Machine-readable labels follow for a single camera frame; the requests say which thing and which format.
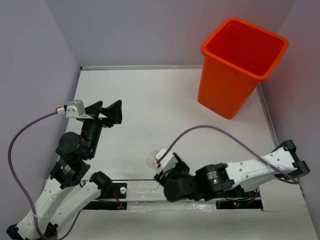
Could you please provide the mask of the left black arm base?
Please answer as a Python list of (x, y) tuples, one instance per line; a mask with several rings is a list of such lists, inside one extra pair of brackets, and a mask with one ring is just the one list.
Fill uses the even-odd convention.
[(83, 210), (122, 211), (127, 209), (128, 183), (114, 181), (109, 192), (104, 192), (97, 199), (88, 203)]

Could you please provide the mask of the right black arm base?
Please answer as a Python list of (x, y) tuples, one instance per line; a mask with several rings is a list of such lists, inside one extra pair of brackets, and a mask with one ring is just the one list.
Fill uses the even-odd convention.
[(217, 210), (263, 210), (263, 203), (258, 189), (251, 191), (248, 197), (224, 198), (215, 202)]

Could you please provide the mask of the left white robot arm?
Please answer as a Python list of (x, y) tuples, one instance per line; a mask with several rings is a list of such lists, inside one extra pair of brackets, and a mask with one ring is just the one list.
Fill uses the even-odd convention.
[[(58, 160), (50, 171), (42, 193), (36, 201), (19, 180), (12, 163), (12, 149), (18, 136), (27, 128), (48, 117), (58, 115), (82, 122), (80, 133), (66, 132), (55, 150)], [(95, 157), (102, 129), (112, 128), (122, 122), (122, 101), (119, 99), (104, 107), (99, 100), (87, 107), (82, 100), (72, 100), (57, 107), (23, 127), (11, 140), (7, 158), (13, 178), (25, 194), (30, 211), (19, 223), (10, 225), (6, 233), (12, 240), (58, 240), (59, 233), (70, 219), (76, 220), (81, 210), (97, 200), (111, 210), (125, 210), (127, 204), (120, 201), (126, 195), (126, 184), (113, 183), (98, 171), (85, 181), (90, 169), (86, 162)]]

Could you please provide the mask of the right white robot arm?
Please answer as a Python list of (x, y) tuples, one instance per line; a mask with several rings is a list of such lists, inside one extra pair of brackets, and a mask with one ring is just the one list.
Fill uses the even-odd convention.
[(292, 140), (282, 142), (270, 154), (246, 161), (209, 164), (190, 174), (188, 165), (165, 148), (155, 150), (147, 164), (155, 169), (153, 177), (169, 202), (219, 198), (247, 198), (249, 193), (271, 180), (298, 179), (310, 173), (307, 163), (296, 154)]

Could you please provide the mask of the blue label water bottle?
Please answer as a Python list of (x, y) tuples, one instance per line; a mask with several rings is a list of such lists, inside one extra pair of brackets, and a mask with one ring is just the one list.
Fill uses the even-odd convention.
[(149, 153), (149, 155), (146, 158), (146, 164), (154, 169), (155, 171), (157, 171), (157, 169), (159, 168), (160, 162), (158, 159), (158, 153), (160, 152), (159, 149), (157, 150), (153, 150), (152, 152)]

